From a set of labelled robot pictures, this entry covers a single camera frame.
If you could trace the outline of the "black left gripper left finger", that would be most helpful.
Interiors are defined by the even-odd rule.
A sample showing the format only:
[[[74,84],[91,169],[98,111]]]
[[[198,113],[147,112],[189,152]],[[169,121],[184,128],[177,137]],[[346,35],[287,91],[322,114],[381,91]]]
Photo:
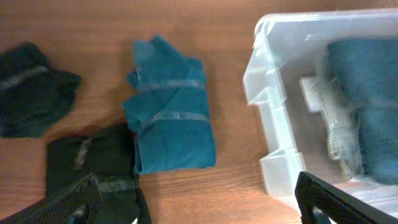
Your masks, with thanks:
[[[1,223],[94,223],[100,205],[97,176],[88,174],[51,197],[1,220]]]

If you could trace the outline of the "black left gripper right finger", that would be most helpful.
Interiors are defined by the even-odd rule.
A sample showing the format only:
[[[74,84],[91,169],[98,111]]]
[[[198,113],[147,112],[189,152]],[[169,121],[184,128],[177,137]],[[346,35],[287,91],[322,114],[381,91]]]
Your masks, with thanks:
[[[300,172],[295,198],[304,224],[396,224],[390,216],[319,179],[309,172]]]

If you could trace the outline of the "large black garment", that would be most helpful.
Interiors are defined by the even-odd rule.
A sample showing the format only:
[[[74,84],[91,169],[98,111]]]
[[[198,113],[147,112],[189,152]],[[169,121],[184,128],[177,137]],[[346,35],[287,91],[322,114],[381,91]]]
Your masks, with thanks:
[[[67,136],[47,144],[46,196],[82,177],[98,178],[102,203],[96,223],[151,223],[139,186],[132,134],[126,123],[115,124],[92,136]]]

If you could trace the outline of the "small black garment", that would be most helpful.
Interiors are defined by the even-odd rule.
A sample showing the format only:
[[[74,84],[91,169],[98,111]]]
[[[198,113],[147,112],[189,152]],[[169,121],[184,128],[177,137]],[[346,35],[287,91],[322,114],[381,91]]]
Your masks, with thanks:
[[[30,42],[1,54],[1,137],[41,138],[72,110],[80,83]]]

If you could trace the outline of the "teal blue garment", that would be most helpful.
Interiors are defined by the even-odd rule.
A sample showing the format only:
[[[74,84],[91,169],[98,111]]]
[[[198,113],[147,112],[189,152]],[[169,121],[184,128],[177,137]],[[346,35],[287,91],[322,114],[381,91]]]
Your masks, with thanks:
[[[213,167],[216,145],[201,60],[160,36],[133,42],[136,94],[123,103],[134,140],[134,172],[150,174]]]

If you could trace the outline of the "blue jeans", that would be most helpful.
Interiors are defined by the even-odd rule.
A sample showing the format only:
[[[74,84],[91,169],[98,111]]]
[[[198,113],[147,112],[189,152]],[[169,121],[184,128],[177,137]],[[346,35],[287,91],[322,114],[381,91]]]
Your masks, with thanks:
[[[397,184],[397,40],[342,39],[326,49],[359,121],[366,173],[381,184]]]

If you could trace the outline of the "light grey jeans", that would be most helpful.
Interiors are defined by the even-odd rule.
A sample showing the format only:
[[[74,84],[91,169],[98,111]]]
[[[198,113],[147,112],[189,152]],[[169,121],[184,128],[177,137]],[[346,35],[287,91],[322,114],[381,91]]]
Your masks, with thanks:
[[[317,91],[327,128],[329,156],[340,163],[345,180],[357,182],[364,175],[364,168],[358,140],[359,125],[354,109],[343,95],[336,77],[319,77]]]

